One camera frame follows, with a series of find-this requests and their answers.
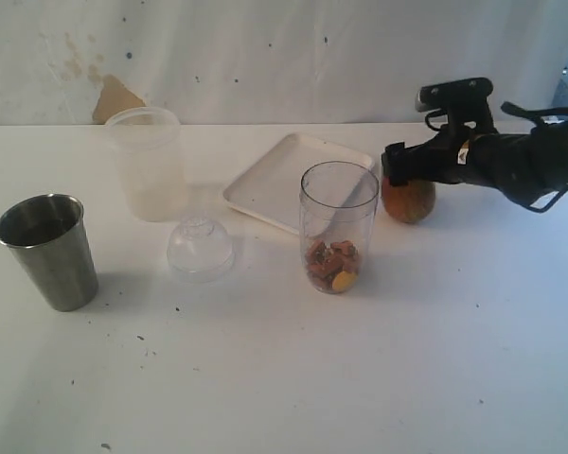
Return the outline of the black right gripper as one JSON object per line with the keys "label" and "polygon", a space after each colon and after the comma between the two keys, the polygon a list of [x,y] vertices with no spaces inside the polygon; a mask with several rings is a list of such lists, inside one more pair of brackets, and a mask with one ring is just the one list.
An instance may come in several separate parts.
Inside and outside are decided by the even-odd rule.
{"label": "black right gripper", "polygon": [[471,171],[458,161],[461,148],[471,139],[472,129],[462,127],[443,131],[427,142],[411,148],[409,177],[404,142],[387,145],[382,153],[382,173],[391,186],[405,186],[410,180],[435,183],[472,183]]}

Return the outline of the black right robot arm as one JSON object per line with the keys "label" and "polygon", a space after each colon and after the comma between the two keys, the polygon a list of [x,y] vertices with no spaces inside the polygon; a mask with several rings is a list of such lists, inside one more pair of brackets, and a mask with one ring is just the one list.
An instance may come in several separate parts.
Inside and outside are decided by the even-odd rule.
{"label": "black right robot arm", "polygon": [[564,113],[564,121],[536,122],[525,134],[444,125],[423,144],[388,145],[383,176],[393,186],[426,181],[489,187],[524,209],[544,213],[568,193],[568,109]]}

